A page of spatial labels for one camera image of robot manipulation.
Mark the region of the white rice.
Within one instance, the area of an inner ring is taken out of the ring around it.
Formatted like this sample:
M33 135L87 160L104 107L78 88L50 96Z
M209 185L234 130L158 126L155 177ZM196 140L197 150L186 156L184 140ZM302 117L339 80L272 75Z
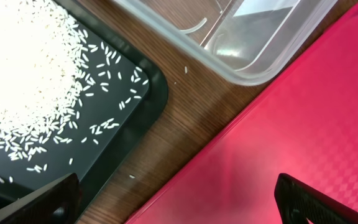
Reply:
M0 139L42 134L70 120L95 51L55 1L0 1Z

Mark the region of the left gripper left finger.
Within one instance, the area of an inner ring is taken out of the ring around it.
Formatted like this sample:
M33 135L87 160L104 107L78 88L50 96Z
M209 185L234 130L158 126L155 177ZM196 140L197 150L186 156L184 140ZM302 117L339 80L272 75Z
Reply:
M0 224L74 223L80 183L71 173L0 209Z

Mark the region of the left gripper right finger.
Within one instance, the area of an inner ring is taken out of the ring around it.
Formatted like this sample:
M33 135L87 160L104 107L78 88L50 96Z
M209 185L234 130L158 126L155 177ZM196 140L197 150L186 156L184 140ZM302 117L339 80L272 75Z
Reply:
M358 223L358 212L281 173L275 190L275 201L283 223L352 224Z

